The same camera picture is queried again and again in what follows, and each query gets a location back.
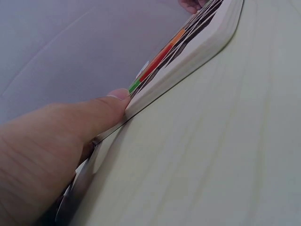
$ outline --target hand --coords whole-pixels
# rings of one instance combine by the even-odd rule
[[[116,125],[126,89],[77,104],[52,104],[0,127],[0,225],[31,225],[89,155],[89,142]]]
[[[209,0],[178,0],[179,4],[186,9],[186,11],[195,14],[200,10]]]

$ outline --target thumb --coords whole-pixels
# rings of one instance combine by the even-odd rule
[[[106,97],[70,105],[73,133],[83,142],[93,139],[121,121],[130,102],[127,89],[117,89]]]

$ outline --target fingertip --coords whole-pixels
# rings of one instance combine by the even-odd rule
[[[127,89],[116,89],[108,93],[107,97],[114,97],[119,100],[125,100],[129,98],[130,93]]]

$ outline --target wood grain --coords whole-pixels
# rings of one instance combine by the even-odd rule
[[[72,225],[300,225],[300,12],[245,0],[229,45],[104,141]]]

